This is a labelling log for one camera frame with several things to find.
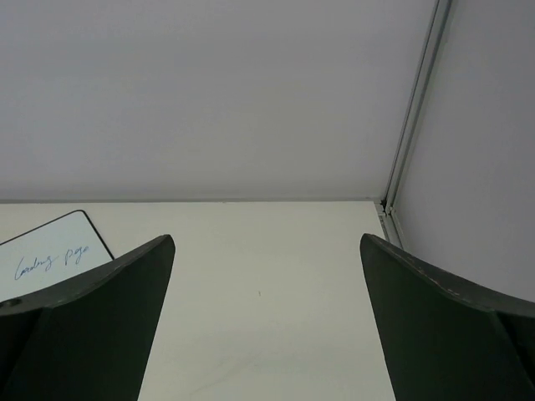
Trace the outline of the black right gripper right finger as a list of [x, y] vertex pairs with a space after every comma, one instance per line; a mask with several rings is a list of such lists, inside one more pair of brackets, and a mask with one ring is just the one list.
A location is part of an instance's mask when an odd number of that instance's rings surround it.
[[375, 235], [360, 255], [398, 400], [532, 400], [534, 305]]

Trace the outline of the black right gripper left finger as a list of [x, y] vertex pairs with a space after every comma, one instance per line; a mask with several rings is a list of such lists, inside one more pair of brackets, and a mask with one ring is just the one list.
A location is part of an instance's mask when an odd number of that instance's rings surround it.
[[1, 303], [3, 400], [136, 400], [171, 278], [163, 235]]

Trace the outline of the white whiteboard black frame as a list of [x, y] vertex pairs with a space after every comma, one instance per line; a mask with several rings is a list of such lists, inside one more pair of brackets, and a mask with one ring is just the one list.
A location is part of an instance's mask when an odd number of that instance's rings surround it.
[[40, 291], [113, 260], [89, 215], [71, 211], [1, 243], [1, 300]]

